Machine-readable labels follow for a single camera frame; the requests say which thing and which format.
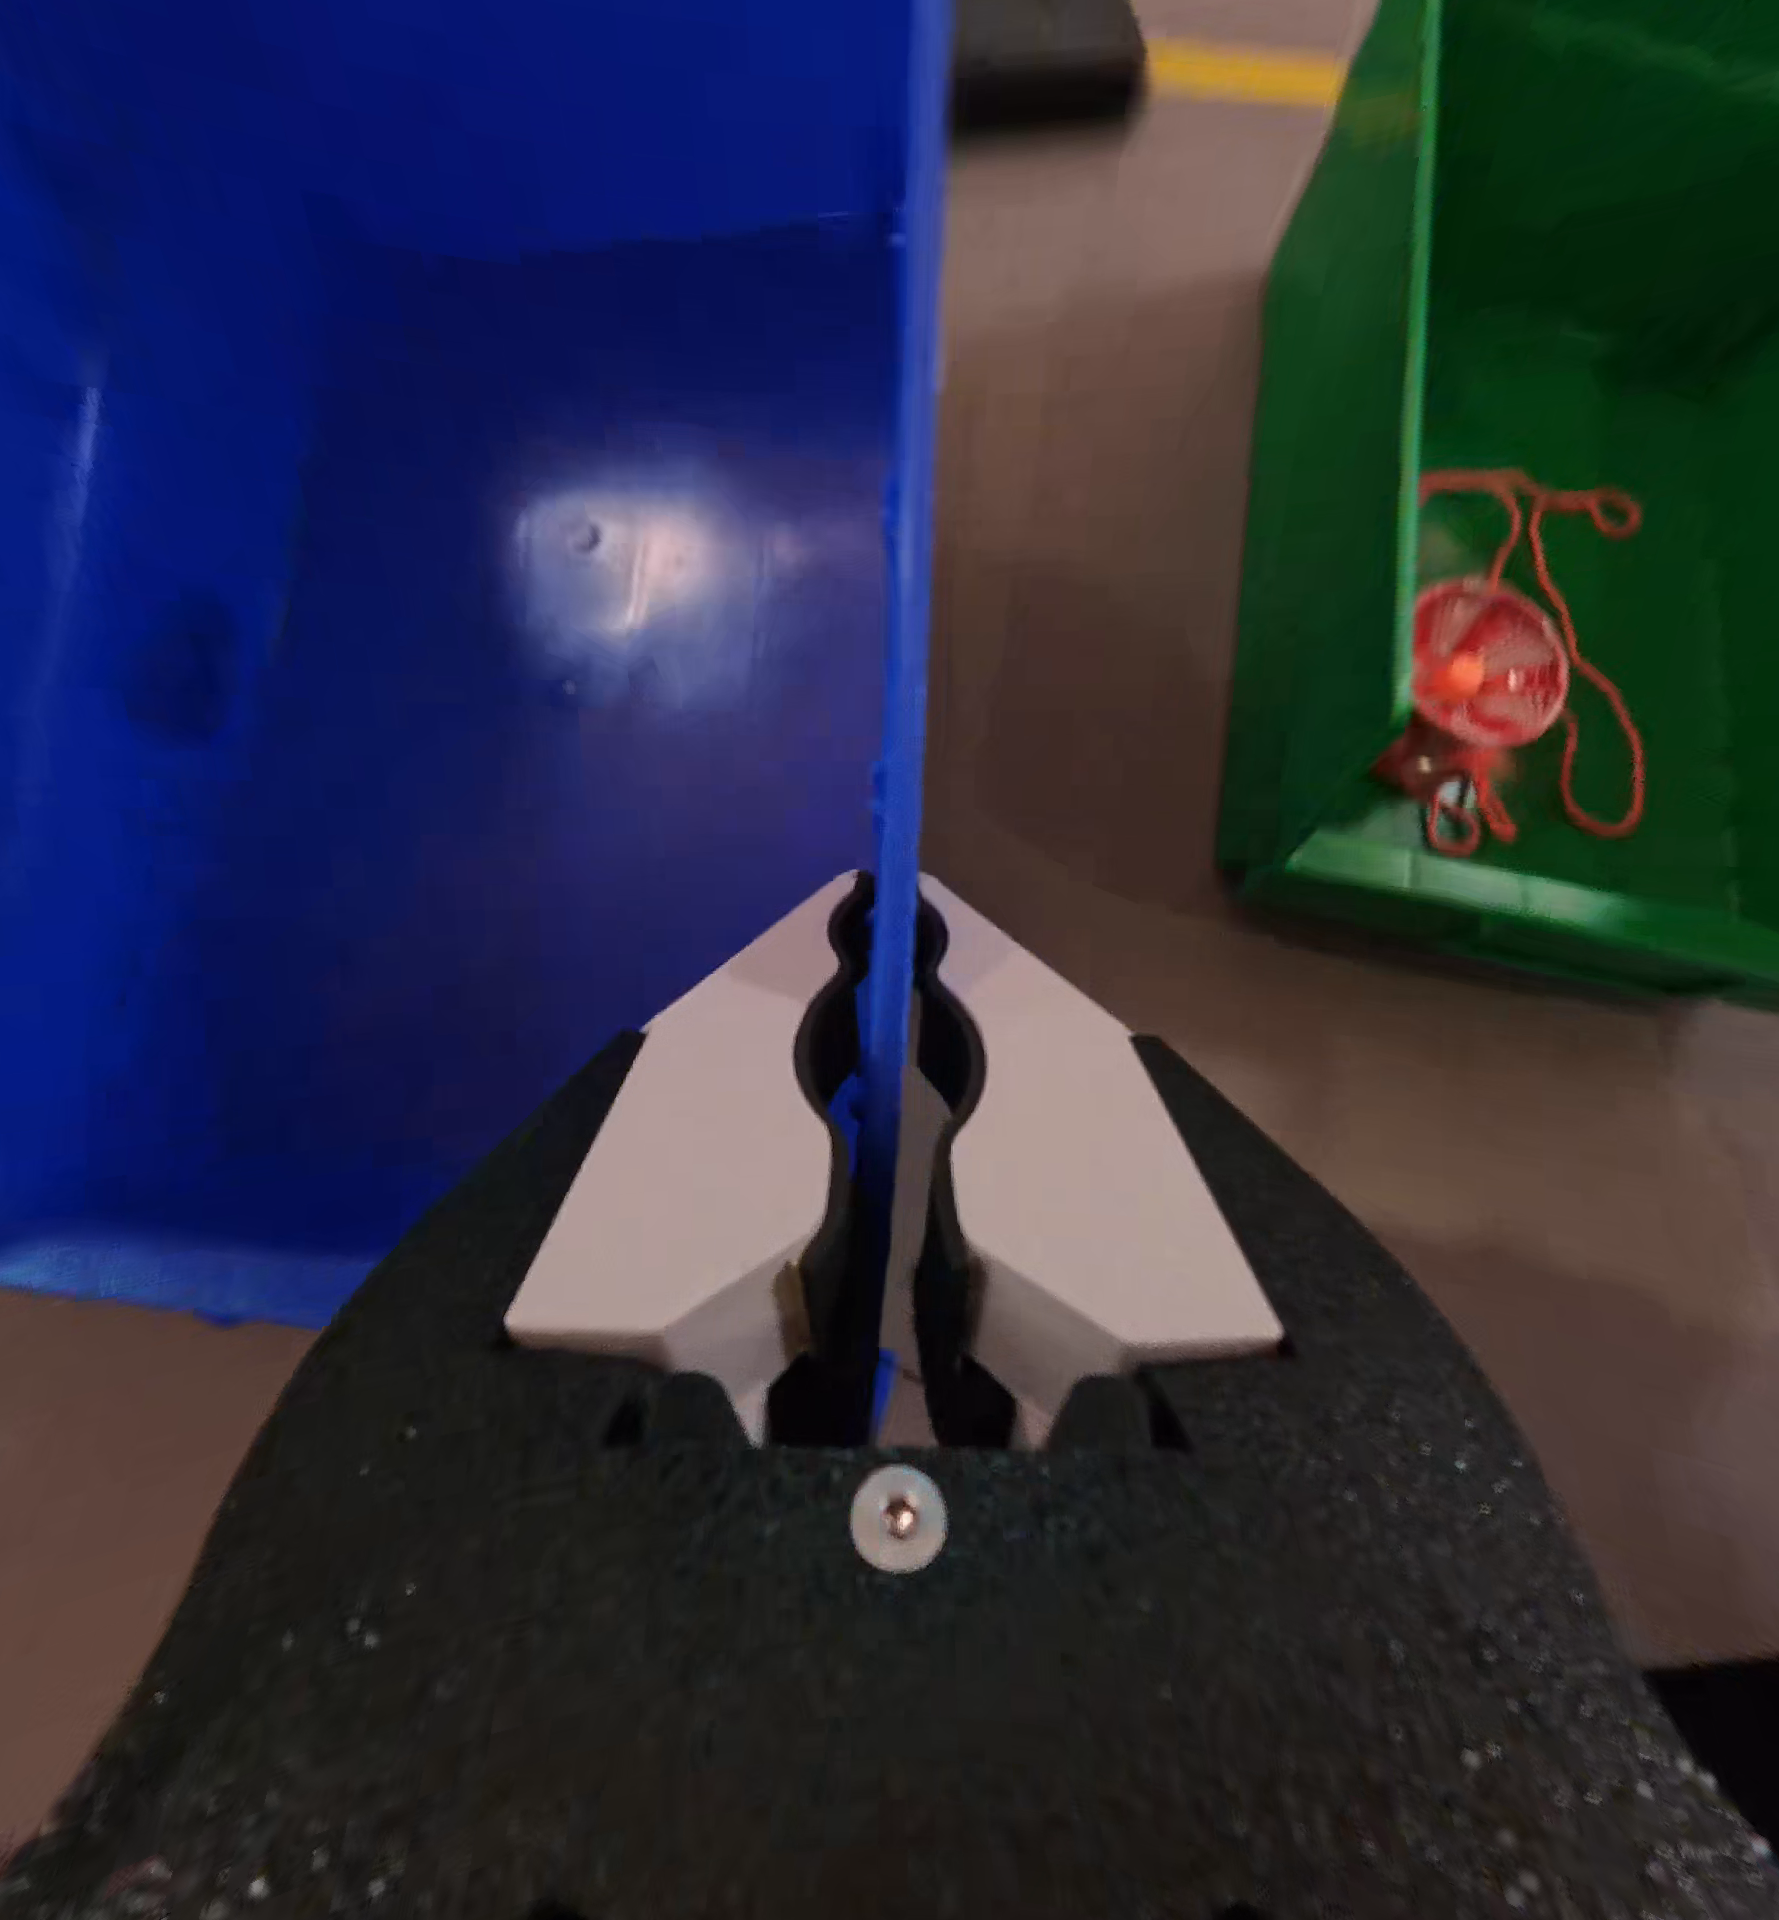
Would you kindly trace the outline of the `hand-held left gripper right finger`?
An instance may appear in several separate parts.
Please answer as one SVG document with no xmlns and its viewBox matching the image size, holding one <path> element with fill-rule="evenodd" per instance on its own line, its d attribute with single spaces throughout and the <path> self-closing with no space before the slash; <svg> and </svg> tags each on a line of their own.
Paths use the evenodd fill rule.
<svg viewBox="0 0 1779 1920">
<path fill-rule="evenodd" d="M 968 1357 L 1017 1440 L 1045 1443 L 1081 1379 L 1275 1355 L 1282 1325 L 1131 1032 L 946 886 L 924 877 L 923 903 L 981 1068 L 931 1195 L 953 1199 Z"/>
</svg>

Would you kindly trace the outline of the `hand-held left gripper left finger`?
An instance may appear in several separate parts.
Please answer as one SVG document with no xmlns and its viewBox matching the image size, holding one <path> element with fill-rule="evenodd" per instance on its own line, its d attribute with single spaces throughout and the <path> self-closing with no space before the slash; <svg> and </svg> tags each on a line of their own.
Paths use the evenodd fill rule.
<svg viewBox="0 0 1779 1920">
<path fill-rule="evenodd" d="M 707 1377 L 767 1440 L 839 1147 L 797 1042 L 866 893 L 828 879 L 649 1020 L 507 1309 L 514 1345 Z"/>
</svg>

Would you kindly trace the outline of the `blue plastic bin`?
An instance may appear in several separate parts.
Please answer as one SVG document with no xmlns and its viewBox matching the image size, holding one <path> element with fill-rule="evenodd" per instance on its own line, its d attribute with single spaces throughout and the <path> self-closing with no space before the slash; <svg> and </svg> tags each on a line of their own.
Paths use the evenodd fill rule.
<svg viewBox="0 0 1779 1920">
<path fill-rule="evenodd" d="M 321 1329 L 920 824 L 948 4 L 0 4 L 0 1291 Z"/>
</svg>

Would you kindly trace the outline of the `green plastic bin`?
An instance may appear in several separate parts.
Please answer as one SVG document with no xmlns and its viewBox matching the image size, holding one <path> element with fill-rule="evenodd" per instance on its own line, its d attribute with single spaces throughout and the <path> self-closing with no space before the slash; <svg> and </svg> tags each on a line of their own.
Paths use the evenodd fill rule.
<svg viewBox="0 0 1779 1920">
<path fill-rule="evenodd" d="M 1506 508 L 1612 493 L 1547 567 L 1645 749 L 1565 814 L 1564 730 L 1493 835 L 1381 776 L 1407 629 Z M 1265 281 L 1217 859 L 1246 900 L 1452 958 L 1779 1012 L 1779 4 L 1381 4 Z"/>
</svg>

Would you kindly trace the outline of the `white desk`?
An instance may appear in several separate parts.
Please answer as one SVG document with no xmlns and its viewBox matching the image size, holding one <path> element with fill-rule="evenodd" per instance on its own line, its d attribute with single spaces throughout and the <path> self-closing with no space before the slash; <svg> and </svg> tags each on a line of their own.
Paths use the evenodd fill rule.
<svg viewBox="0 0 1779 1920">
<path fill-rule="evenodd" d="M 1779 1019 L 1263 923 L 1214 877 L 1261 273 L 1323 119 L 960 148 L 924 865 L 1423 1284 L 1644 1669 L 1779 1659 Z M 312 1334 L 0 1294 L 0 1847 L 120 1707 Z"/>
</svg>

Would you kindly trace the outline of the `black object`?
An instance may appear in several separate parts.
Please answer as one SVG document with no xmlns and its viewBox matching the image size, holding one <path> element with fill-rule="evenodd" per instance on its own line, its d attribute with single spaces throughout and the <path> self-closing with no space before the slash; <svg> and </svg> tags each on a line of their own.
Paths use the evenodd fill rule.
<svg viewBox="0 0 1779 1920">
<path fill-rule="evenodd" d="M 951 2 L 957 133 L 1117 123 L 1143 85 L 1131 2 Z"/>
</svg>

